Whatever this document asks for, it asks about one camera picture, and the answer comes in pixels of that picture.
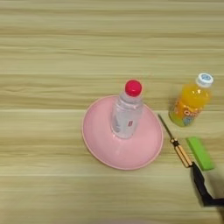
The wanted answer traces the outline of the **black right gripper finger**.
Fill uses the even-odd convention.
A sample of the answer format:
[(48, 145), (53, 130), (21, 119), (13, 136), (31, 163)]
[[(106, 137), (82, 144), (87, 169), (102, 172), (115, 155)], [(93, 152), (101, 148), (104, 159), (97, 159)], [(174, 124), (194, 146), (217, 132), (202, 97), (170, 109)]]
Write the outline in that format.
[(200, 168), (195, 163), (192, 163), (191, 170), (192, 170), (192, 179), (194, 184), (196, 185), (203, 206), (224, 207), (224, 198), (215, 199), (208, 192), (205, 185), (205, 179), (200, 171)]

